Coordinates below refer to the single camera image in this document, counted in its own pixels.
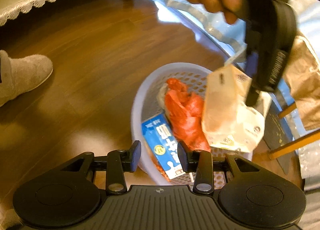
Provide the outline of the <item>blue milk carton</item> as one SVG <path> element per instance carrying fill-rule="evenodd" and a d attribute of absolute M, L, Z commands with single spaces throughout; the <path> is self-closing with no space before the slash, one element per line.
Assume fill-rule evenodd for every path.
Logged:
<path fill-rule="evenodd" d="M 184 174 L 177 154 L 177 140 L 163 113 L 141 124 L 148 151 L 159 172 L 168 180 Z"/>

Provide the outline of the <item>beige tissue pack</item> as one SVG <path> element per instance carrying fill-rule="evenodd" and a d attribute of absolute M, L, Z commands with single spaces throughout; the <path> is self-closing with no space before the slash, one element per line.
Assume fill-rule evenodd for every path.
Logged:
<path fill-rule="evenodd" d="M 257 103 L 246 106 L 251 80 L 231 64 L 207 76 L 201 126 L 210 146 L 251 153 L 260 143 L 272 98 L 260 92 Z"/>

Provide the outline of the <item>orange plastic bag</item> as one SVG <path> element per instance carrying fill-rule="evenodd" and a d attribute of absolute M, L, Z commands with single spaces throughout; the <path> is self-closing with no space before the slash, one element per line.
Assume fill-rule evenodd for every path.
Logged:
<path fill-rule="evenodd" d="M 167 86 L 164 104 L 176 139 L 184 142 L 190 150 L 211 151 L 201 127 L 203 98 L 190 93 L 187 85 L 176 78 L 168 79 Z"/>

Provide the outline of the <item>lavender plastic mesh basket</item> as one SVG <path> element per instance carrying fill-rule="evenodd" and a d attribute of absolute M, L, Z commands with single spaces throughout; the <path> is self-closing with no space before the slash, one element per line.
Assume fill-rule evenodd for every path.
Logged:
<path fill-rule="evenodd" d="M 169 63 L 153 71 L 140 85 L 131 109 L 131 135 L 133 140 L 140 140 L 142 153 L 139 160 L 139 167 L 146 172 L 155 184 L 164 186 L 170 184 L 182 184 L 193 186 L 189 174 L 181 175 L 176 179 L 168 181 L 157 169 L 156 159 L 151 154 L 149 147 L 142 134 L 141 123 L 162 112 L 157 102 L 157 95 L 165 81 L 175 77 L 195 90 L 197 94 L 204 97 L 206 89 L 206 77 L 211 71 L 202 66 L 192 63 L 178 62 Z"/>

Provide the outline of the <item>white tissue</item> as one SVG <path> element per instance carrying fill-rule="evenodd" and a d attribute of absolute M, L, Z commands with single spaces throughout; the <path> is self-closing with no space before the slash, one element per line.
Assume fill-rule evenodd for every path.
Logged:
<path fill-rule="evenodd" d="M 165 96 L 167 94 L 168 91 L 168 84 L 164 83 L 163 86 L 161 86 L 158 94 L 157 94 L 157 103 L 158 105 L 164 110 L 164 112 L 166 113 L 166 115 L 168 115 L 168 109 L 165 105 Z"/>

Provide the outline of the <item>wooden chair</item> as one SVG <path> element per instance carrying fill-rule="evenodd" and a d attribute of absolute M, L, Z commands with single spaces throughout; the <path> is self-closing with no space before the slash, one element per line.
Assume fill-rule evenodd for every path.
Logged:
<path fill-rule="evenodd" d="M 319 128 L 304 136 L 293 137 L 291 129 L 284 117 L 296 108 L 296 103 L 293 102 L 279 111 L 274 102 L 272 102 L 270 110 L 267 113 L 264 134 L 264 141 L 270 149 L 266 155 L 270 160 L 275 160 L 276 158 L 287 155 L 296 149 L 319 140 Z"/>

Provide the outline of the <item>beige slipper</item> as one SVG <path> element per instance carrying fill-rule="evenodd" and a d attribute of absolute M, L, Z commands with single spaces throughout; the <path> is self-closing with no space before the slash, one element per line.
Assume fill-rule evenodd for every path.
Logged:
<path fill-rule="evenodd" d="M 1 50 L 1 106 L 39 87 L 52 73 L 53 63 L 44 55 L 10 58 Z"/>

